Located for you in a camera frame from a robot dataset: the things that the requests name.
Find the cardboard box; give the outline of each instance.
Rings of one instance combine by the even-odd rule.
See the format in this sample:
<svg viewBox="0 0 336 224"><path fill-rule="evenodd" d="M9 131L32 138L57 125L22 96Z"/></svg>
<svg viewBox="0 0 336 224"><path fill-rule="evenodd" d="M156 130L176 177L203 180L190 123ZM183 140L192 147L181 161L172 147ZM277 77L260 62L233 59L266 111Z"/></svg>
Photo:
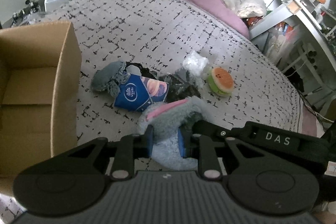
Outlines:
<svg viewBox="0 0 336 224"><path fill-rule="evenodd" d="M0 193L22 170L77 145L81 52L71 22L0 31Z"/></svg>

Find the blue plush toy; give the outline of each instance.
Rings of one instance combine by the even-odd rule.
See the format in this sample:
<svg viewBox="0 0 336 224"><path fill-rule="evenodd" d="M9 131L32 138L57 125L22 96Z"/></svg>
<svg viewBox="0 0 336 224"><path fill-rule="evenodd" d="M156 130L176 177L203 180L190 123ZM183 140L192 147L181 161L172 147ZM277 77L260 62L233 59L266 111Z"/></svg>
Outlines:
<svg viewBox="0 0 336 224"><path fill-rule="evenodd" d="M179 152L178 128L190 127L198 120L209 120L206 103L193 96L169 104L155 103L143 112L138 121L138 133L144 134L147 126L154 127L152 159L173 170L196 170L196 159L183 159Z"/></svg>

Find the pink blanket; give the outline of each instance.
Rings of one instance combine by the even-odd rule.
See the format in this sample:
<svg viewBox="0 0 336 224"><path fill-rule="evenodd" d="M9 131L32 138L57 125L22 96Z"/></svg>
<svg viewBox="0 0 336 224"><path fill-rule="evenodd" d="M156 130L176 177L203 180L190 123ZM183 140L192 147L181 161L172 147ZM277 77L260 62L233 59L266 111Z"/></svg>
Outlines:
<svg viewBox="0 0 336 224"><path fill-rule="evenodd" d="M219 20L235 29L241 35L250 39L249 30L245 23L233 11L228 9L221 0L187 0L212 14Z"/></svg>

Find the gray patterned blanket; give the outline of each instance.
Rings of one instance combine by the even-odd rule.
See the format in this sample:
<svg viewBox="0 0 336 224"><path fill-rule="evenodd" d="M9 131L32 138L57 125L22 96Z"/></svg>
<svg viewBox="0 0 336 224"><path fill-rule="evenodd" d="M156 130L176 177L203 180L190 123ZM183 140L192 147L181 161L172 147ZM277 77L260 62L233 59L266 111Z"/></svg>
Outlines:
<svg viewBox="0 0 336 224"><path fill-rule="evenodd" d="M98 136L119 140L135 132L140 116L115 108L108 94L91 91L96 70L125 60L174 72L193 50L212 66L227 69L235 82L231 97L218 97L207 85L201 90L216 124L230 129L255 121L302 131L302 101L287 78L245 37L185 0L72 0L46 20L71 20L82 51L79 145ZM162 168L153 160L135 164L137 169ZM0 219L7 223L20 213L13 199L0 196Z"/></svg>

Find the blue box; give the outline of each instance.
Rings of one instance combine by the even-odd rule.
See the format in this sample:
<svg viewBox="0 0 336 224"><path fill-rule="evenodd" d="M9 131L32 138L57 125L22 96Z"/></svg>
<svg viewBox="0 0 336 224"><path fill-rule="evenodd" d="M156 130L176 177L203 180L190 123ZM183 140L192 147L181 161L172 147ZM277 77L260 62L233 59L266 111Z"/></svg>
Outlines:
<svg viewBox="0 0 336 224"><path fill-rule="evenodd" d="M144 111L155 102L164 102L169 90L166 82L130 74L125 84L119 85L120 93L114 106L130 111Z"/></svg>

